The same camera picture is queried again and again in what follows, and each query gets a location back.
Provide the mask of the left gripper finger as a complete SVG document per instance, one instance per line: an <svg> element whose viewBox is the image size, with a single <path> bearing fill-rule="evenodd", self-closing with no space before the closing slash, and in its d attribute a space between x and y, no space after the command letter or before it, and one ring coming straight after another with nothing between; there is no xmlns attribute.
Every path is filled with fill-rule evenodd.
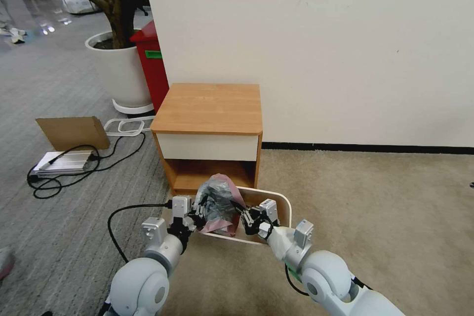
<svg viewBox="0 0 474 316"><path fill-rule="evenodd" d="M195 199L190 216L194 221L206 221L207 199Z"/></svg>
<svg viewBox="0 0 474 316"><path fill-rule="evenodd" d="M196 231L201 231L204 227L204 218L202 217L186 217L185 218L186 231L185 235L190 236Z"/></svg>

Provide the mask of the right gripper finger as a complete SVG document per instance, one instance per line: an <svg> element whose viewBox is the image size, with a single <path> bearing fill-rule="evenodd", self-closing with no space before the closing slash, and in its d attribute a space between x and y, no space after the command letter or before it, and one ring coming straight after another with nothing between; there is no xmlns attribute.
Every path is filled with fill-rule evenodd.
<svg viewBox="0 0 474 316"><path fill-rule="evenodd" d="M256 222L251 216L241 216L241 221L246 235L253 236L256 234Z"/></svg>
<svg viewBox="0 0 474 316"><path fill-rule="evenodd" d="M240 203L230 200L231 205L234 207L234 209L239 213L241 220L243 221L254 221L255 220L255 214L256 210L254 209L253 206L243 206Z"/></svg>

